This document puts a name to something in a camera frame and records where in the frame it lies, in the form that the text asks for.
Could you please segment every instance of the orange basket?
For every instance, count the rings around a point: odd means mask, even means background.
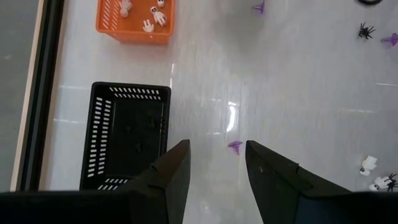
[[[120,15],[121,0],[98,0],[96,28],[122,43],[168,44],[174,31],[175,0],[165,0],[163,8],[157,7],[157,0],[130,0],[132,8],[127,18]],[[150,8],[155,6],[165,14],[167,23],[161,27],[155,23]],[[143,21],[150,20],[155,30],[147,33],[142,30]]]

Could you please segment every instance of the small white figurine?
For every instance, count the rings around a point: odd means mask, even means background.
[[[155,26],[153,24],[150,23],[149,19],[144,21],[144,26],[142,27],[142,29],[145,32],[153,32],[155,29]]]
[[[129,16],[129,11],[132,8],[130,0],[121,0],[119,4],[120,4],[120,15],[123,18],[126,18],[127,16]]]
[[[376,168],[376,162],[377,159],[375,157],[368,156],[368,158],[362,162],[362,167],[359,170],[359,173],[368,176],[371,173],[371,170]]]
[[[154,15],[155,22],[160,26],[164,26],[166,24],[166,18],[163,13],[159,12],[157,8],[154,6],[150,9],[152,15]]]
[[[392,182],[390,177],[377,177],[374,183],[369,185],[371,191],[378,191],[380,189],[388,188],[388,184]]]
[[[157,6],[164,7],[164,0],[157,0]]]

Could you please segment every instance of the purple plastic piece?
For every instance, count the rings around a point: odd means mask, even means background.
[[[381,39],[382,43],[387,43],[389,45],[395,46],[398,43],[398,34],[393,33],[390,37]]]
[[[262,0],[262,3],[257,4],[255,6],[253,6],[253,9],[257,9],[261,12],[261,14],[264,12],[264,5],[265,5],[266,1]]]
[[[228,144],[228,147],[231,147],[236,155],[239,155],[239,146],[242,144],[243,142],[241,141],[233,141],[231,143]]]

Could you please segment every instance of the plastic basket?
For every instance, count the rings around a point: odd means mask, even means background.
[[[120,42],[138,44],[168,44],[174,31],[174,0],[166,0],[165,6],[159,8],[167,18],[164,27],[155,24],[150,12],[152,6],[157,6],[156,0],[131,0],[132,9],[129,16],[120,16],[120,0],[98,0],[96,28]],[[142,30],[143,20],[149,19],[155,24],[155,32],[147,33]]]
[[[166,152],[170,96],[166,86],[93,84],[81,190],[115,190]]]

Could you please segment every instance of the black basket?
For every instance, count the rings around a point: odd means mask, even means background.
[[[93,84],[81,190],[115,190],[166,153],[170,96],[166,86]]]

